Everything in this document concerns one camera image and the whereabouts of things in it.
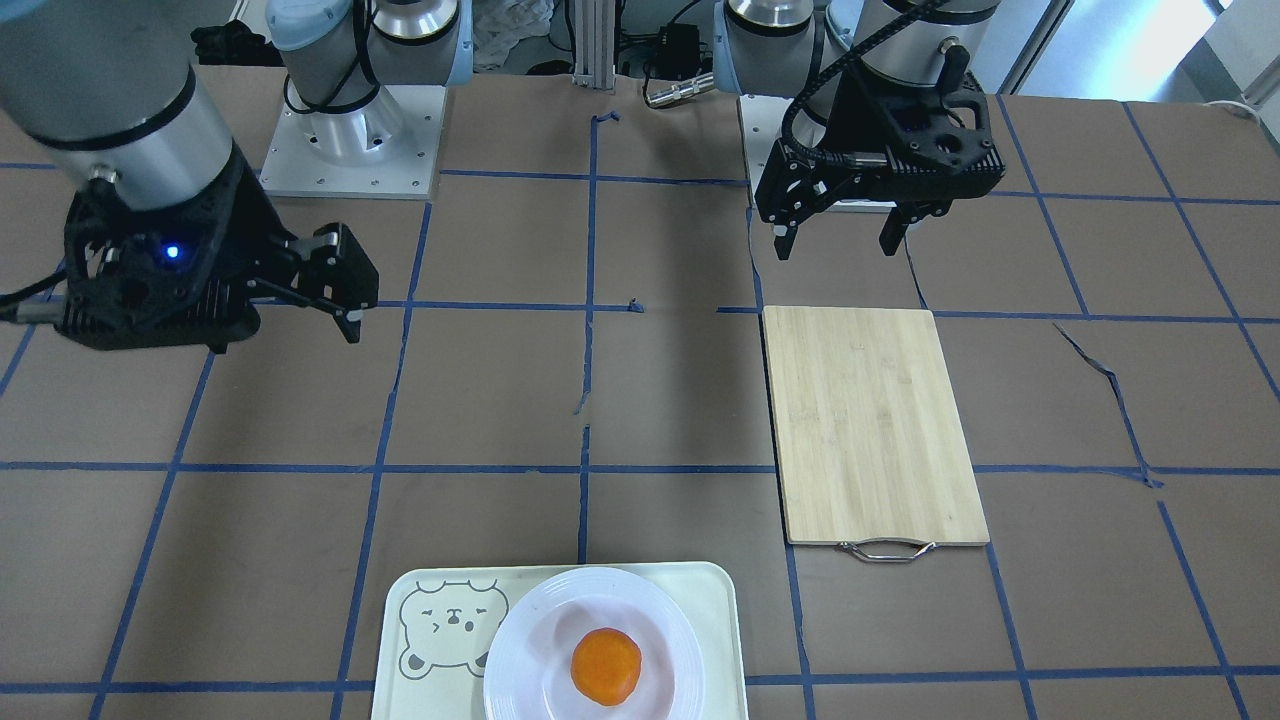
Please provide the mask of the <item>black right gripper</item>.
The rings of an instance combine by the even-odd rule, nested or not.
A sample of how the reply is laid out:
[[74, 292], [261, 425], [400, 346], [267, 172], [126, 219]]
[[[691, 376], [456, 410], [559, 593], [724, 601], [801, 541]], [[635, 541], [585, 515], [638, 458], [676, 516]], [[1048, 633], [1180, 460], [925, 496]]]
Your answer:
[[191, 200], [152, 211], [128, 209], [111, 182], [86, 182], [64, 247], [55, 327], [96, 350], [221, 351], [257, 332], [253, 297], [317, 309], [356, 345], [364, 311], [378, 305], [378, 269], [352, 229], [333, 222], [293, 236], [239, 149]]

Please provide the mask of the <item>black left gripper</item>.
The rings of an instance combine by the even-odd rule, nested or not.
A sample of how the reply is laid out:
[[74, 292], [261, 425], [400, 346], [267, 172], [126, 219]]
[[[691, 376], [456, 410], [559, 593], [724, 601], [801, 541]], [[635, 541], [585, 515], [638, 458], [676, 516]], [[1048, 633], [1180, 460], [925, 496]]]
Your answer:
[[1006, 174], [989, 109], [966, 60], [945, 60], [932, 85], [887, 79], [858, 60], [840, 73], [835, 104], [810, 142], [787, 109], [762, 172], [755, 206], [769, 222], [774, 254], [787, 261], [800, 224], [845, 200], [891, 202], [878, 243], [900, 250], [923, 217], [943, 215], [960, 199], [979, 199]]

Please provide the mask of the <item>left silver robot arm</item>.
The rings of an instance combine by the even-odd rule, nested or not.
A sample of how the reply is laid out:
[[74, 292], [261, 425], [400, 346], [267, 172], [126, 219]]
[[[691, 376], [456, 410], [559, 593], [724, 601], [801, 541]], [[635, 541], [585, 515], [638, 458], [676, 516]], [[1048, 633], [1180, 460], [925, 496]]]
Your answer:
[[787, 260], [799, 227], [842, 201], [887, 202], [892, 256], [911, 225], [1005, 177], [972, 73], [996, 1], [718, 1], [716, 87], [787, 106], [754, 191]]

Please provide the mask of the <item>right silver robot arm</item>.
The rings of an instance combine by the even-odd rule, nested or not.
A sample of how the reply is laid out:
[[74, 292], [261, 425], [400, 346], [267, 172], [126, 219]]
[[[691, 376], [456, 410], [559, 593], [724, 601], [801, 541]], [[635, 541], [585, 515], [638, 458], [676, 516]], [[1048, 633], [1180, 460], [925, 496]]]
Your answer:
[[470, 1], [270, 1], [285, 68], [273, 150], [255, 170], [189, 50], [142, 1], [5, 1], [3, 110], [76, 182], [60, 270], [3, 297], [3, 320], [90, 348], [253, 336], [257, 299], [311, 307], [360, 340], [372, 260], [340, 223], [294, 234], [270, 197], [422, 197], [439, 113], [424, 88], [474, 72]]

